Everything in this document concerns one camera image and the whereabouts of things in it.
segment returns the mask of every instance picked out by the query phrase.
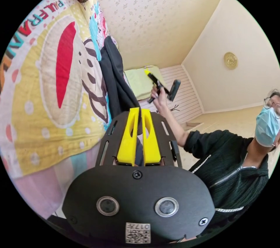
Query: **hair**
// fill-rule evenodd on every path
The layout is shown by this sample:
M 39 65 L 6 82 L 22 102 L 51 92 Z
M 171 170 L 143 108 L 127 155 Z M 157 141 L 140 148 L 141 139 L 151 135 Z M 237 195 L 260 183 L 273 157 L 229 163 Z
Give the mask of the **hair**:
M 273 96 L 278 96 L 278 97 L 280 97 L 280 91 L 277 90 L 277 89 L 272 90 L 272 91 L 269 92 L 268 96 L 269 96 L 270 98 L 272 98 Z

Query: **screw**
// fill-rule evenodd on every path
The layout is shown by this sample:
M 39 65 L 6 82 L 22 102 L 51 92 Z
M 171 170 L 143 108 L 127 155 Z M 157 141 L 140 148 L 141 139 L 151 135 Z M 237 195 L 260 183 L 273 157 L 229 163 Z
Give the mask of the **screw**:
M 140 172 L 139 170 L 136 170 L 133 172 L 132 177 L 134 179 L 140 179 L 142 177 L 142 172 Z
M 73 225 L 75 225 L 75 224 L 78 223 L 77 219 L 76 219 L 74 216 L 71 216 L 71 217 L 69 218 L 69 220 L 70 220 L 70 222 L 71 222 Z
M 199 221 L 199 225 L 200 226 L 204 226 L 204 225 L 206 225 L 208 223 L 208 218 L 203 218 L 203 219 L 201 219 L 200 221 Z

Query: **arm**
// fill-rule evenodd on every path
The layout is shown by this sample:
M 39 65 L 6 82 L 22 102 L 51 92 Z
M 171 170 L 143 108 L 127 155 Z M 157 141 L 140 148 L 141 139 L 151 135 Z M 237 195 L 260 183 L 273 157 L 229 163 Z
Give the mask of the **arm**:
M 178 145 L 183 147 L 186 152 L 193 154 L 195 158 L 200 159 L 204 157 L 216 142 L 221 139 L 223 134 L 228 132 L 218 130 L 212 133 L 200 134 L 199 131 L 184 131 L 167 106 L 166 94 L 163 87 L 161 87 L 160 91 L 160 95 L 157 95 L 156 87 L 151 91 L 151 97 L 154 98 L 154 105 L 158 112 L 166 118 Z
M 160 114 L 166 119 L 167 123 L 169 124 L 178 145 L 180 147 L 184 147 L 189 136 L 189 132 L 184 131 L 182 126 L 176 121 L 175 117 L 172 115 L 167 106 L 162 109 Z

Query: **round brass light fixture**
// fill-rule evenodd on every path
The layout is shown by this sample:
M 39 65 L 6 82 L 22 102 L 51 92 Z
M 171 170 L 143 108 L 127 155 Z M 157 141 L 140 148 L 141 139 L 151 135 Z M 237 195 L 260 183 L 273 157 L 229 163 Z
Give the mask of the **round brass light fixture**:
M 227 52 L 224 55 L 224 62 L 225 62 L 226 67 L 229 69 L 237 68 L 237 65 L 238 65 L 237 57 L 235 56 L 235 54 L 233 54 L 231 52 Z

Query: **black zip-up jacket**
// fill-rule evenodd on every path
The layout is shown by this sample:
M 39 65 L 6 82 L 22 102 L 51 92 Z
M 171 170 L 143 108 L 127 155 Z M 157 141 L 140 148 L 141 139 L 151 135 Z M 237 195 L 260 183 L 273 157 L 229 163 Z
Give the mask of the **black zip-up jacket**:
M 259 168 L 242 167 L 253 138 L 228 130 L 190 132 L 184 150 L 200 159 L 189 171 L 208 187 L 215 215 L 200 235 L 235 221 L 258 197 L 268 181 L 268 155 Z

